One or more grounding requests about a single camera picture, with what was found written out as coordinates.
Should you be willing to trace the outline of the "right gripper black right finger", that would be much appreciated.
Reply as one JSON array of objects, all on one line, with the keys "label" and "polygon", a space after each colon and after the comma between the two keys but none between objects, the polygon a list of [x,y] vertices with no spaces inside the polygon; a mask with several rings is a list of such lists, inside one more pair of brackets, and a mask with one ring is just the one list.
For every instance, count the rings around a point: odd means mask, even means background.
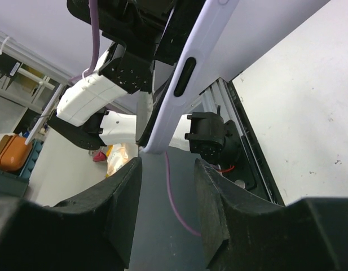
[{"label": "right gripper black right finger", "polygon": [[195,161],[201,240],[210,270],[348,270],[348,198],[282,207]]}]

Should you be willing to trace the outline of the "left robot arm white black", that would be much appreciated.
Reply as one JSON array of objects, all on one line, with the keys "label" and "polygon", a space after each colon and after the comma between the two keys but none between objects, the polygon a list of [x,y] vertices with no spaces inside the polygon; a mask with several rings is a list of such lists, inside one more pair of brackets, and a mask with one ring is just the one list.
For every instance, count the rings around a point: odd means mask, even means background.
[{"label": "left robot arm white black", "polygon": [[175,147],[218,164],[234,141],[219,112],[187,114],[237,1],[68,1],[92,27],[94,66],[75,78],[48,124],[90,151]]}]

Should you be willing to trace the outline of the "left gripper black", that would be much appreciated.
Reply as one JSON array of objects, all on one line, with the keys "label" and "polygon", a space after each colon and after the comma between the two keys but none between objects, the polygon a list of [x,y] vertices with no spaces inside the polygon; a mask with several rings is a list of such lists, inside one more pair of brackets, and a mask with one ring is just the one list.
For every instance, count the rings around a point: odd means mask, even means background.
[{"label": "left gripper black", "polygon": [[98,1],[99,29],[112,41],[105,64],[178,62],[205,1]]}]

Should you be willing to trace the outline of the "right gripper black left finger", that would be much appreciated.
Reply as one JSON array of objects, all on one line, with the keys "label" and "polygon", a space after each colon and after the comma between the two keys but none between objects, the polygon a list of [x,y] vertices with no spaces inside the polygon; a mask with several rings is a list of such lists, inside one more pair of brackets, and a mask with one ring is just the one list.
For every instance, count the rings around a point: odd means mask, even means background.
[{"label": "right gripper black left finger", "polygon": [[55,206],[0,196],[0,270],[125,270],[142,160]]}]

